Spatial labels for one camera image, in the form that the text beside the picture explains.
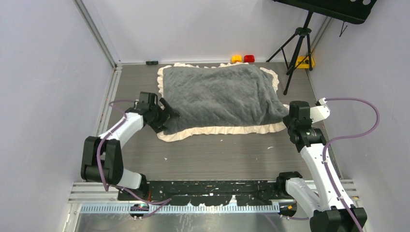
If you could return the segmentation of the grey pillowcase with cream frill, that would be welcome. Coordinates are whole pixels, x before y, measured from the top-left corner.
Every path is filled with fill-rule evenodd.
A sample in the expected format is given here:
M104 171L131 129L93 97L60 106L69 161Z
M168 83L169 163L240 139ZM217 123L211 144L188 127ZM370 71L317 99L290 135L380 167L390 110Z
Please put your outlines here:
M199 67L175 63L157 72L160 95L179 114L157 137L175 142L194 135L266 134L285 129L289 107L277 95L278 75L248 63Z

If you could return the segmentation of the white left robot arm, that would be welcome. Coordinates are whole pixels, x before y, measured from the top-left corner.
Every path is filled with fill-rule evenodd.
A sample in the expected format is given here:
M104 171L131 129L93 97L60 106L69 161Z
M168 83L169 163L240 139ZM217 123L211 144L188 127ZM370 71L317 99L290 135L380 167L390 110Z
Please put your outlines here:
M85 139L80 175L88 182L128 189L137 200L148 194L148 183L144 174L132 172L124 167L122 148L131 137L145 126L155 133L166 130L170 119L179 114L164 98L157 94L141 92L133 106L123 111L123 116L108 131Z

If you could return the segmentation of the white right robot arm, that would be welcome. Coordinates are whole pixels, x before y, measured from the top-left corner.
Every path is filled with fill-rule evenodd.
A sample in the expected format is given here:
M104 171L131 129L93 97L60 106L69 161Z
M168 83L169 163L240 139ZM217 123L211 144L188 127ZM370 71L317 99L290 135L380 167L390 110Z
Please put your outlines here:
M303 210L312 232L362 232L367 221L364 208L356 207L334 169L327 141L313 123L328 118L325 100L311 107L306 101L292 101L283 118L290 141L307 164L316 190L312 190L299 172L283 172L277 177L276 192L292 197Z

